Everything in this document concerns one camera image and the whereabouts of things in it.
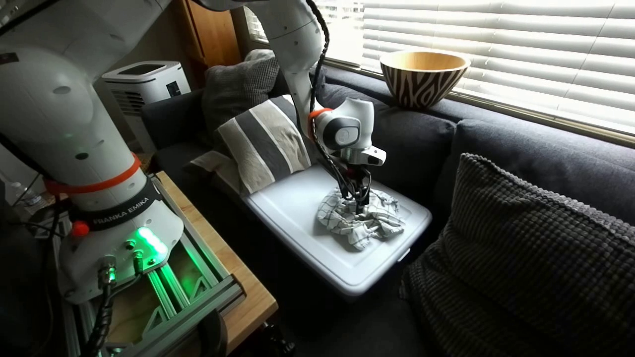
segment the orange ring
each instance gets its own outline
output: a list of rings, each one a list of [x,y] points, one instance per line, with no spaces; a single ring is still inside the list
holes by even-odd
[[[318,115],[324,113],[324,112],[330,112],[333,111],[333,109],[331,108],[322,108],[320,110],[317,111],[312,111],[309,114],[309,117],[307,118],[307,129],[312,128],[311,122],[318,117]],[[309,130],[309,139],[311,139],[311,141],[315,142],[316,139],[313,137],[313,130]]]
[[[46,187],[46,190],[54,196],[57,196],[60,193],[79,194],[79,193],[91,193],[91,192],[97,192],[97,191],[109,189],[115,185],[120,184],[121,182],[124,182],[125,180],[128,180],[141,167],[141,161],[139,160],[137,155],[135,155],[134,152],[131,152],[131,154],[135,158],[134,162],[132,162],[132,166],[130,166],[130,168],[127,169],[126,171],[106,181],[102,181],[97,184],[86,185],[86,186],[70,186],[70,185],[60,184],[59,182],[56,182],[56,181],[45,179],[44,186]]]

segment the sofa armrest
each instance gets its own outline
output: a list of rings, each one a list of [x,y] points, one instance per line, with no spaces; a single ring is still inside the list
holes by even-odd
[[[157,150],[192,140],[205,130],[203,90],[144,105],[141,118]]]

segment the bowl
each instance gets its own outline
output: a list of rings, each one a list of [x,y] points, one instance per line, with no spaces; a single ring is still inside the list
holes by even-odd
[[[386,53],[380,62],[392,96],[409,109],[437,104],[471,64],[461,54],[436,50]]]

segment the water bottle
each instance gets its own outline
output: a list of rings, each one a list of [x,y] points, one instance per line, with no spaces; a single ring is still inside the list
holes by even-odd
[[[19,199],[26,207],[39,209],[46,206],[44,198],[42,198],[40,194],[36,193],[32,189],[28,189],[23,184],[14,182],[11,184],[11,188],[13,189],[15,199]]]

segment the red button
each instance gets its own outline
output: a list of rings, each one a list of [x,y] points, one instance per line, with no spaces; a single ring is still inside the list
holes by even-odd
[[[71,231],[73,237],[83,237],[89,232],[90,228],[88,227],[88,224],[83,220],[76,220],[75,222],[73,222],[73,228]]]

